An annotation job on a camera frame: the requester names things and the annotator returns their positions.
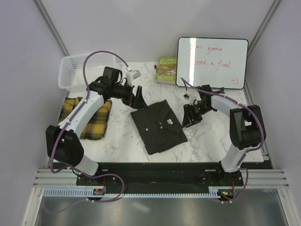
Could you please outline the black pinstriped long sleeve shirt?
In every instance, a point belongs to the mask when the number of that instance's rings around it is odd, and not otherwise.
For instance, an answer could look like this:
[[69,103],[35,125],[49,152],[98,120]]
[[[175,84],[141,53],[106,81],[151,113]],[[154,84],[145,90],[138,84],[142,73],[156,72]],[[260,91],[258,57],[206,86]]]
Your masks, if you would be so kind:
[[132,112],[131,116],[149,155],[167,151],[188,141],[166,100]]

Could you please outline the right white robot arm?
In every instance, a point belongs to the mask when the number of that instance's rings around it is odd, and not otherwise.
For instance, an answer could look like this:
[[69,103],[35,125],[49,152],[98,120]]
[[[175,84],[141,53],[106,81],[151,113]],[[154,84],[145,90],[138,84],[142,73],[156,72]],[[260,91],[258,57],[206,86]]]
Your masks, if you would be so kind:
[[226,96],[224,88],[213,91],[210,85],[203,85],[195,90],[198,91],[200,100],[183,106],[183,128],[200,123],[202,116],[210,111],[219,111],[230,120],[231,146],[219,162],[215,174],[216,182],[224,186],[232,180],[232,174],[239,171],[247,154],[261,149],[266,139],[261,109],[258,105],[240,104]]

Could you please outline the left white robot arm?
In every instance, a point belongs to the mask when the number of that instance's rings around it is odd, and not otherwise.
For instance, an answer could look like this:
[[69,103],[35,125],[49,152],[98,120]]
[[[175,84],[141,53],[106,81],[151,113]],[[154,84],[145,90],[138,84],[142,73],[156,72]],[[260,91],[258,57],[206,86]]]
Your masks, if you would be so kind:
[[103,181],[103,173],[98,171],[98,163],[84,154],[84,148],[79,140],[83,129],[107,100],[120,99],[124,105],[133,109],[146,109],[147,105],[142,94],[142,87],[118,81],[122,71],[105,67],[103,75],[89,84],[87,94],[81,99],[72,112],[57,126],[46,129],[47,153],[50,160],[57,160],[87,176],[93,185]]

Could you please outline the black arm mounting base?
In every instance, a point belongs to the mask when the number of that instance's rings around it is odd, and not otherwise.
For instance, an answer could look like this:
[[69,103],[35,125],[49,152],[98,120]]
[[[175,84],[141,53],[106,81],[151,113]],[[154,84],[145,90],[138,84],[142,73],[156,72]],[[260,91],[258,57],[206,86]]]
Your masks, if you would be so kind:
[[99,163],[97,178],[77,176],[77,186],[105,186],[112,193],[192,193],[243,186],[240,171],[221,177],[219,163]]

